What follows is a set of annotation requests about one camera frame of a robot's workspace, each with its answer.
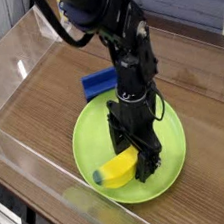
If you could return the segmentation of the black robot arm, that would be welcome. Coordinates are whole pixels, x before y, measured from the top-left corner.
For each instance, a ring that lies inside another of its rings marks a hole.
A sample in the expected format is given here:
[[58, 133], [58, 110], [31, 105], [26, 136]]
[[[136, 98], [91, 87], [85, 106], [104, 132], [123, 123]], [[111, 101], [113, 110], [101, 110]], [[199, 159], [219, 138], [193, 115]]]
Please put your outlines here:
[[107, 102], [110, 137], [116, 154], [138, 151], [135, 178], [146, 181], [160, 165], [161, 143], [154, 132], [157, 58], [145, 15], [134, 0], [61, 0], [66, 17], [86, 34], [97, 34], [117, 72], [117, 99]]

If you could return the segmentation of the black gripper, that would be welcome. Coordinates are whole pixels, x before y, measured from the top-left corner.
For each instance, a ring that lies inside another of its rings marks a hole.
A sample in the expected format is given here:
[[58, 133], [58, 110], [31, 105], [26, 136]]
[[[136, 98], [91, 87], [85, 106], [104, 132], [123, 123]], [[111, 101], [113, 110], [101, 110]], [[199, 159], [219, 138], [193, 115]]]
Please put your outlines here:
[[161, 165], [161, 143], [154, 132], [156, 94], [150, 92], [142, 100], [115, 102], [108, 100], [110, 137], [116, 155], [134, 145], [139, 153], [135, 178], [145, 183]]

